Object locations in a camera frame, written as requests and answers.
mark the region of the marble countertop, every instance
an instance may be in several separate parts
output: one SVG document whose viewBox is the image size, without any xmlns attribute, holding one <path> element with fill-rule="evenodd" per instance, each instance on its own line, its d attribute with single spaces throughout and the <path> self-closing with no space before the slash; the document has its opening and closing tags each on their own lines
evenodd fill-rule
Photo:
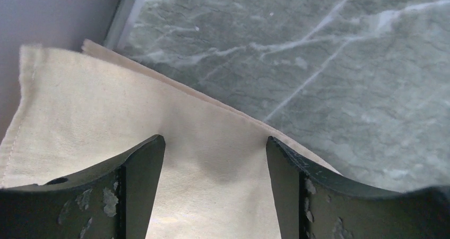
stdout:
<svg viewBox="0 0 450 239">
<path fill-rule="evenodd" d="M 450 183 L 450 0 L 147 0 L 122 53 L 357 181 Z"/>
</svg>

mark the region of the beige cloth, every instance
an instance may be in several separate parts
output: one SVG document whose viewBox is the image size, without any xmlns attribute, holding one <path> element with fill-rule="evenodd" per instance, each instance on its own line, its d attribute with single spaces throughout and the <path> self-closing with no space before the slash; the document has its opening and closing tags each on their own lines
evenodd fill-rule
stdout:
<svg viewBox="0 0 450 239">
<path fill-rule="evenodd" d="M 166 154 L 147 238 L 260 239 L 280 238 L 268 136 L 334 170 L 229 106 L 90 41 L 83 49 L 90 56 L 21 48 L 22 99 L 0 145 L 1 186 L 43 184 L 161 134 Z"/>
</svg>

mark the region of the black hole on gripper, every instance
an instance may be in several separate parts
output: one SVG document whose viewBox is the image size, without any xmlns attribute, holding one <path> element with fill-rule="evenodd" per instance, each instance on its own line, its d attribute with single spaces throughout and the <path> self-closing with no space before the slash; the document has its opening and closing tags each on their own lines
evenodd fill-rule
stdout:
<svg viewBox="0 0 450 239">
<path fill-rule="evenodd" d="M 51 180 L 49 182 L 47 182 L 46 185 L 53 185 L 53 184 L 61 184 L 61 183 L 65 183 L 67 182 L 69 179 L 66 177 L 60 177 L 60 178 L 56 178 L 54 180 Z"/>
</svg>

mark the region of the gray wall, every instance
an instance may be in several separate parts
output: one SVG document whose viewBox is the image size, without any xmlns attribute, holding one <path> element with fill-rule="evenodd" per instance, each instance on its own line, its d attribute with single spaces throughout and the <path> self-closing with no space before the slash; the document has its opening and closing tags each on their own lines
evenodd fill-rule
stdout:
<svg viewBox="0 0 450 239">
<path fill-rule="evenodd" d="M 0 0 L 0 139 L 20 100 L 19 47 L 80 50 L 85 38 L 103 42 L 119 0 Z"/>
</svg>

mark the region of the marble tile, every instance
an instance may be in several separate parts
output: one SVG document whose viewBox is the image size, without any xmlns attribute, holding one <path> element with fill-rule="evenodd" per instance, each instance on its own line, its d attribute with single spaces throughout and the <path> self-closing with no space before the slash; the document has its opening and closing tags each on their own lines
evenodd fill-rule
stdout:
<svg viewBox="0 0 450 239">
<path fill-rule="evenodd" d="M 449 22 L 450 0 L 147 0 L 121 53 L 403 191 L 450 183 Z"/>
</svg>

